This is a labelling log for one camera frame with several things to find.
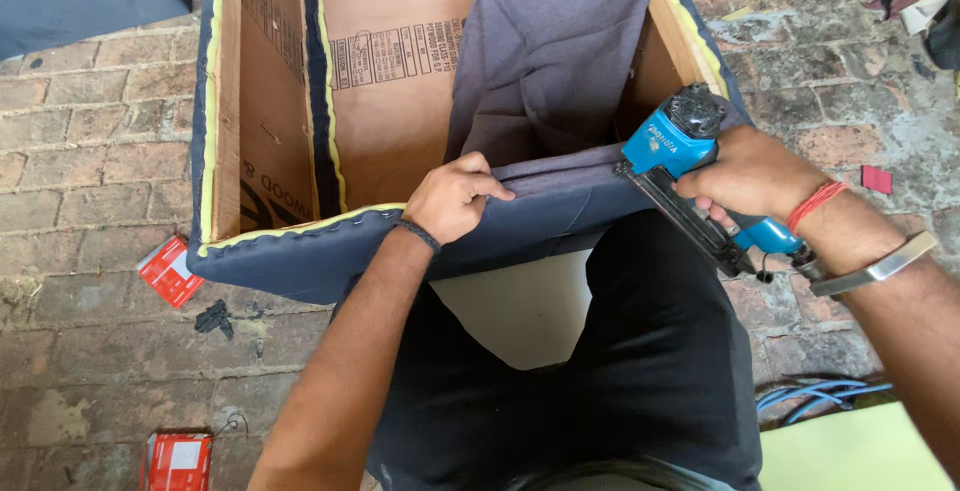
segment leg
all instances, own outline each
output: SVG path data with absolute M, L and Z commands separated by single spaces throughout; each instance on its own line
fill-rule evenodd
M 517 371 L 467 333 L 429 285 L 420 289 L 393 370 L 367 470 L 385 489 L 487 489 L 539 437 L 530 418 L 539 378 Z
M 586 264 L 570 358 L 585 458 L 649 455 L 758 488 L 750 341 L 714 267 L 657 211 L 614 225 Z

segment plywood box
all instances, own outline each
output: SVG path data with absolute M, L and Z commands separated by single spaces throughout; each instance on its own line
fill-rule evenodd
M 472 1 L 204 0 L 191 269 L 339 299 L 443 163 Z M 615 219 L 651 207 L 614 175 L 617 141 L 693 81 L 742 106 L 690 0 L 650 0 L 609 144 L 498 169 L 518 199 L 491 202 L 429 276 L 588 248 Z

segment dirty floor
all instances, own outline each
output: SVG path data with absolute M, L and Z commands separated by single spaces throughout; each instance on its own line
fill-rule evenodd
M 960 113 L 900 23 L 845 0 L 695 0 L 757 124 L 850 182 L 960 270 Z M 732 21 L 720 17 L 750 6 Z M 0 481 L 11 490 L 131 489 L 156 427 L 226 429 L 212 488 L 243 489 L 330 309 L 207 283 L 174 311 L 132 271 L 189 230 L 199 22 L 121 31 L 0 62 Z M 858 167 L 893 173 L 894 194 Z M 844 309 L 781 270 L 726 282 L 757 384 L 866 376 L 881 364 Z M 228 341 L 193 318 L 223 299 Z

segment metal bangle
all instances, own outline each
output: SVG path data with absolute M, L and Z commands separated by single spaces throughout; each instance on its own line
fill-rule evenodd
M 862 270 L 810 284 L 810 292 L 817 297 L 832 296 L 886 279 L 905 268 L 910 262 L 923 256 L 935 245 L 937 245 L 936 238 L 933 237 L 933 234 L 924 230 L 910 238 L 896 251 L 887 254 Z

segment hand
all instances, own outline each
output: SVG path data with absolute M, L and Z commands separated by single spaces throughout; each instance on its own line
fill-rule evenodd
M 502 201 L 511 201 L 515 196 L 490 175 L 483 153 L 467 153 L 428 172 L 407 202 L 402 217 L 444 245 L 480 224 L 488 195 Z
M 684 174 L 677 181 L 677 192 L 686 198 L 702 196 L 697 206 L 727 226 L 732 222 L 720 206 L 785 223 L 795 207 L 831 180 L 779 141 L 749 126 L 722 132 L 717 144 L 716 162 Z

